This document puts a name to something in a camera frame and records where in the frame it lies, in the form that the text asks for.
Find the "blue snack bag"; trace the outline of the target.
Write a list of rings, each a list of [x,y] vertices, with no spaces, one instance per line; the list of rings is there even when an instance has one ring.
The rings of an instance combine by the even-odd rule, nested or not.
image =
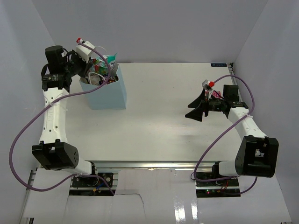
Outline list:
[[[80,79],[81,82],[85,83],[85,84],[92,84],[91,83],[91,77],[90,76],[86,76],[86,77],[82,77]]]

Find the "small red candy packet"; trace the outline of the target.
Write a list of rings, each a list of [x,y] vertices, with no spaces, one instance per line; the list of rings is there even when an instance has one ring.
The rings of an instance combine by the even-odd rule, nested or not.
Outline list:
[[[218,99],[221,99],[222,96],[221,96],[221,93],[218,92],[218,91],[213,91],[212,94],[211,94],[211,98],[218,98]]]

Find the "teal candy bag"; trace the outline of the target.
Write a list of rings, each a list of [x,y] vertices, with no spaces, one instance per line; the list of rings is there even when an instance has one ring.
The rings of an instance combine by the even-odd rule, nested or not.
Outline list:
[[[116,56],[114,55],[104,55],[103,57],[107,60],[109,63],[111,70],[113,70],[115,63],[116,63]],[[91,59],[92,66],[89,69],[89,72],[95,72],[97,74],[107,76],[108,75],[108,67],[106,63],[102,60],[101,57],[96,57]]]

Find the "purple candy packet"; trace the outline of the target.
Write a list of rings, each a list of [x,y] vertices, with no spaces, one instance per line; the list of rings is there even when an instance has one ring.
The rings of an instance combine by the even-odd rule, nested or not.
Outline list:
[[[107,81],[106,84],[111,84],[111,83],[115,83],[119,80],[118,76],[113,76],[113,77],[110,77]]]

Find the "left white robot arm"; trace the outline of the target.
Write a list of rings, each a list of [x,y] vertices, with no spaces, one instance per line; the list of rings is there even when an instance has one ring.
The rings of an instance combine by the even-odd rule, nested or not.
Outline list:
[[[78,45],[68,52],[60,45],[47,47],[47,64],[41,71],[46,112],[39,144],[32,146],[32,154],[46,170],[63,170],[83,174],[88,186],[98,183],[99,175],[93,164],[80,158],[77,148],[66,137],[66,96],[70,94],[72,77],[83,76],[91,67],[92,51]]]

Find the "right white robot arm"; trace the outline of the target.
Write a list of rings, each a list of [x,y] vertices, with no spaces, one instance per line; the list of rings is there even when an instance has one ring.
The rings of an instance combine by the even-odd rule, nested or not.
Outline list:
[[[275,174],[278,140],[268,137],[249,114],[246,103],[239,100],[237,85],[225,85],[223,95],[209,96],[212,88],[203,89],[188,107],[188,119],[201,122],[209,112],[221,112],[234,125],[242,142],[236,157],[230,161],[216,162],[212,167],[211,181],[222,186],[228,177],[256,176],[271,178]]]

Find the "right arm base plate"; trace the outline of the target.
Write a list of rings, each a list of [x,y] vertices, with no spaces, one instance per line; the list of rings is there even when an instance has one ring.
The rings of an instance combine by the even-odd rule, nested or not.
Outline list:
[[[195,181],[197,198],[240,197],[239,182],[237,179],[214,182],[199,182],[191,173],[190,178]]]

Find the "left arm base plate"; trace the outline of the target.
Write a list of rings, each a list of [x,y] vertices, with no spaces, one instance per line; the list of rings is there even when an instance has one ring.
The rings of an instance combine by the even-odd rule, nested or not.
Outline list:
[[[71,181],[69,191],[70,196],[113,196],[114,190],[114,174],[113,173],[98,173],[98,176],[103,178],[112,192],[106,186],[102,179],[95,177],[74,177]]]

